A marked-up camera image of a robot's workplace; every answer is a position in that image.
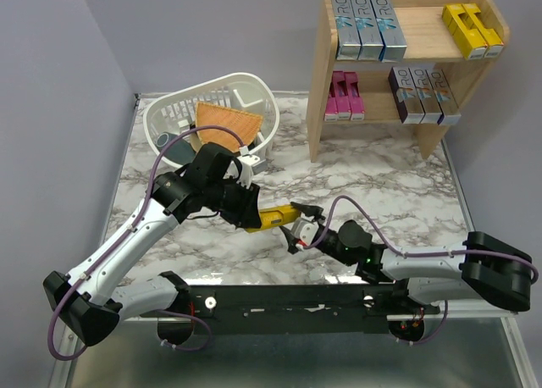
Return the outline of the yellow toothpaste box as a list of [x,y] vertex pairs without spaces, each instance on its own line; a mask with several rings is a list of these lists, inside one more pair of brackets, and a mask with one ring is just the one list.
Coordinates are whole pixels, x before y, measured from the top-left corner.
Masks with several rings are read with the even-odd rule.
[[470,29],[477,30],[486,41],[487,47],[484,56],[486,58],[497,58],[504,48],[504,43],[497,32],[483,24],[480,19],[481,10],[476,3],[464,3],[462,6],[467,17],[466,25]]
[[256,228],[247,228],[246,232],[253,233],[262,230],[269,230],[281,225],[293,223],[301,216],[301,212],[291,204],[276,206],[273,208],[262,208],[258,211],[261,225]]
[[487,43],[477,29],[467,24],[467,12],[461,4],[445,5],[442,20],[466,60],[484,57]]

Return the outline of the pink toothpaste box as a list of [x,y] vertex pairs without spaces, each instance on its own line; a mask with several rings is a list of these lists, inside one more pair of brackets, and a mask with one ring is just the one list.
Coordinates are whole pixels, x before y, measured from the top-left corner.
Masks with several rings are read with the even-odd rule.
[[337,103],[335,99],[335,89],[333,85],[329,87],[328,98],[324,111],[324,120],[328,121],[337,121],[339,118],[339,112],[337,108]]
[[346,91],[351,110],[351,120],[361,121],[365,119],[365,106],[358,87],[356,72],[345,72]]
[[346,78],[343,71],[334,71],[332,82],[335,91],[335,102],[338,111],[338,120],[351,119],[351,106],[348,97]]

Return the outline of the silver toothpaste box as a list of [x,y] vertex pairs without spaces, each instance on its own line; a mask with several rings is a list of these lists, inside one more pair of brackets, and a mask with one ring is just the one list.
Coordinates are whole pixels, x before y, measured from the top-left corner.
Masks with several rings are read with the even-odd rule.
[[434,94],[434,89],[431,86],[426,70],[419,67],[410,67],[409,70],[423,106],[424,117],[422,124],[437,125],[442,116],[442,110]]

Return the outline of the blue green toothpaste box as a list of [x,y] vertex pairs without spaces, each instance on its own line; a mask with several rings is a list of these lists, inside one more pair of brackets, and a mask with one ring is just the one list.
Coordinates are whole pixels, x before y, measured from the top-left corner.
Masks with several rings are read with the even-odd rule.
[[351,0],[331,0],[338,36],[338,60],[357,60],[362,45]]

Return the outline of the metallic blue toothpaste box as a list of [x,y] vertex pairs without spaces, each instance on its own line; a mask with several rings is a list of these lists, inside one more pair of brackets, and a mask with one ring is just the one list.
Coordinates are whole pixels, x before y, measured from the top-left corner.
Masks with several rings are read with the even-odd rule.
[[370,0],[351,0],[351,6],[361,42],[361,50],[357,59],[379,61],[384,43]]
[[370,0],[384,45],[379,60],[381,62],[401,62],[407,50],[407,42],[400,27],[391,0]]

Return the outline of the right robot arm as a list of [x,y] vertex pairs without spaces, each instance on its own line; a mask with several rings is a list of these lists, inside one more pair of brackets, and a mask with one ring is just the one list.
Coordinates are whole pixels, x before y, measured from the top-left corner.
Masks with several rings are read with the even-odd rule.
[[409,313],[418,304],[441,301],[484,300],[513,313],[530,309],[531,286],[538,270],[525,252],[482,231],[443,247],[396,247],[386,239],[373,241],[355,220],[331,230],[331,219],[321,207],[294,203],[298,216],[292,227],[282,226],[288,251],[317,248],[323,254],[354,266],[371,285],[397,283],[390,305]]

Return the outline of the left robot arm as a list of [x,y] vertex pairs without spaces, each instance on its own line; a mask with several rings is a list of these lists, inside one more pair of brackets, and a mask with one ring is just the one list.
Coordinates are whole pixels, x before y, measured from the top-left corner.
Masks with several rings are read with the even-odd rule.
[[191,163],[158,175],[126,223],[89,258],[66,274],[53,271],[45,278],[55,318],[86,346],[95,346],[129,317],[158,310],[182,314],[188,286],[178,275],[161,273],[132,287],[120,281],[160,239],[204,208],[237,228],[259,228],[260,188],[252,177],[261,163],[258,156],[236,156],[209,143]]

